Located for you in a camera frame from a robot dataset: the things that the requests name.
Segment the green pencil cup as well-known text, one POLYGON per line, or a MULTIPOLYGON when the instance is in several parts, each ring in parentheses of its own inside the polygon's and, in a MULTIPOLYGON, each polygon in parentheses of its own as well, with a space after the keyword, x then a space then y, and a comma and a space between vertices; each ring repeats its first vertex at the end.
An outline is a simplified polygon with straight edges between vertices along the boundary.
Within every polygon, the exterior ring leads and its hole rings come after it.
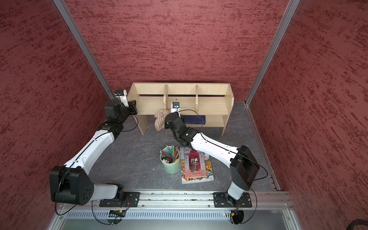
POLYGON ((164 170, 167 173, 176 173, 177 171, 180 170, 180 167, 181 167, 180 159, 176 161, 175 163, 171 163, 171 164, 163 163, 163 166, 164 166, 164 170))

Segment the aluminium mounting rail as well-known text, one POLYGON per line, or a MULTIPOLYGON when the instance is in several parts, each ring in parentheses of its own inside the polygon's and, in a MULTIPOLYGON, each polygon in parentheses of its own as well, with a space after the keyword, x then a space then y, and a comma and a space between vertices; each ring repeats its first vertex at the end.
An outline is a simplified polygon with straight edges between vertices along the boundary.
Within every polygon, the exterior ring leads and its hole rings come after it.
POLYGON ((123 202, 101 201, 88 202, 83 206, 70 204, 58 204, 57 211, 90 209, 181 209, 181 210, 292 210, 293 205, 287 192, 282 191, 248 191, 243 194, 236 206, 230 206, 224 193, 214 191, 159 191, 141 190, 140 192, 128 192, 123 202))

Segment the coloured pencils bundle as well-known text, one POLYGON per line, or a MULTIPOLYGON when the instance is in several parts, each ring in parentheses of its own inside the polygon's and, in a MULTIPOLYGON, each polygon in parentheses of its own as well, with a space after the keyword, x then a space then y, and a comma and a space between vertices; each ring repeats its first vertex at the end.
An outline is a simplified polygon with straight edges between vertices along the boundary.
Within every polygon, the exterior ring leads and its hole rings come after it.
POLYGON ((160 158, 163 163, 175 163, 180 159, 179 148, 175 145, 166 146, 160 151, 160 158))

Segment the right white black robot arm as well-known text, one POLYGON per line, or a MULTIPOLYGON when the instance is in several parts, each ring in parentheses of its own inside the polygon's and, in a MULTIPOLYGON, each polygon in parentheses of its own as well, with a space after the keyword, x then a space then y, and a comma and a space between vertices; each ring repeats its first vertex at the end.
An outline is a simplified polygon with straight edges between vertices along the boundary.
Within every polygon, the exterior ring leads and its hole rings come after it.
POLYGON ((177 112, 165 117, 164 128, 170 129, 183 147, 206 153, 230 169, 232 183, 226 192, 228 198, 237 201, 251 189, 261 165, 248 147, 237 148, 213 140, 199 130, 187 127, 177 112))

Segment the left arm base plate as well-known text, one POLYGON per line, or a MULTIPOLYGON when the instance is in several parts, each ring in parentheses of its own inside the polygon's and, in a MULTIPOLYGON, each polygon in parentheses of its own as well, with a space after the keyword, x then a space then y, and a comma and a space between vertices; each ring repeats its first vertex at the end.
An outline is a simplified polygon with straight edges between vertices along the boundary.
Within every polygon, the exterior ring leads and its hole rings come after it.
POLYGON ((140 192, 124 192, 123 195, 113 199, 103 199, 100 201, 99 207, 117 208, 130 207, 136 208, 140 200, 140 192))

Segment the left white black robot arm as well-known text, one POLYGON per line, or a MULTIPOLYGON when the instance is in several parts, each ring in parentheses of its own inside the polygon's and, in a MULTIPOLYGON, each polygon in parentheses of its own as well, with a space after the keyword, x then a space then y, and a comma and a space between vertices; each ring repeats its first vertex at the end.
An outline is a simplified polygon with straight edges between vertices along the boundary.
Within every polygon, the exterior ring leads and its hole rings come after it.
POLYGON ((138 113, 136 104, 135 100, 124 104, 118 98, 106 102, 106 120, 89 142, 63 166, 55 166, 50 171, 53 202, 78 206, 97 200, 116 202, 117 205, 125 202, 122 185, 95 184, 89 178, 89 173, 104 150, 124 131, 124 122, 128 117, 138 113))

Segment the fluffy beige pink cloth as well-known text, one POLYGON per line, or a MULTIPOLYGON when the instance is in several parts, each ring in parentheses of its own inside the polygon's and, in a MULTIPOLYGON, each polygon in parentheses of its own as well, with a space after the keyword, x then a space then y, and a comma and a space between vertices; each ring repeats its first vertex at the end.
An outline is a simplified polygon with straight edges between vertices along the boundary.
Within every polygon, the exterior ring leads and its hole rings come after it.
POLYGON ((156 120, 154 122, 154 126, 155 126, 156 131, 160 131, 160 130, 164 129, 165 118, 170 113, 171 113, 170 110, 160 110, 159 112, 157 112, 154 115, 154 117, 156 118, 156 120))

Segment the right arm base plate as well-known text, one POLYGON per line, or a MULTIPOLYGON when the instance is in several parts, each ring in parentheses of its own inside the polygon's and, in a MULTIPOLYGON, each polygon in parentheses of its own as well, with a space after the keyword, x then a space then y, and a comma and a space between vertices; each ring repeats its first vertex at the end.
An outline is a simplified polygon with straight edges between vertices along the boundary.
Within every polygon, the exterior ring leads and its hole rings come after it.
POLYGON ((251 208, 253 206, 249 193, 243 193, 236 200, 227 193, 214 192, 213 200, 216 208, 251 208))

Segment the dark blue book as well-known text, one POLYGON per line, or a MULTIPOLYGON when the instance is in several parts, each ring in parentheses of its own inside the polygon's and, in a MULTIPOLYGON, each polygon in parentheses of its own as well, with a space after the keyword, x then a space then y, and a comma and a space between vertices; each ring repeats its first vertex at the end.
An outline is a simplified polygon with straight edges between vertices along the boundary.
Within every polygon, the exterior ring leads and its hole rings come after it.
POLYGON ((185 115, 184 116, 184 123, 189 125, 205 125, 206 124, 206 117, 205 116, 198 116, 198 115, 185 115))

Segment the colourful illustrated book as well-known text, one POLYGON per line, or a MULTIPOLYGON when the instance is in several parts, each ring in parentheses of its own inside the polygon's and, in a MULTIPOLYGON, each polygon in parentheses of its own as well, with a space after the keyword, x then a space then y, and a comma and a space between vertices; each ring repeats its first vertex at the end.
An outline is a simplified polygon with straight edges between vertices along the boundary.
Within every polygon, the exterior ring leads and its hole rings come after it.
POLYGON ((204 152, 180 148, 182 184, 196 184, 214 180, 210 156, 204 152))

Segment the light wooden bookshelf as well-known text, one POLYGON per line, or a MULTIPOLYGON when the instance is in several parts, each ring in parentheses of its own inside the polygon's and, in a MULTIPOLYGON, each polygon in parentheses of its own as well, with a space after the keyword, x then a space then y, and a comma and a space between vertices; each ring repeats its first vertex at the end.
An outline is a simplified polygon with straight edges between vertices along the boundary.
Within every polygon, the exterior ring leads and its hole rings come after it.
POLYGON ((127 97, 137 102, 138 128, 143 135, 148 116, 171 109, 174 102, 180 104, 182 115, 205 116, 203 127, 218 127, 224 134, 234 105, 232 87, 228 83, 135 82, 127 97))

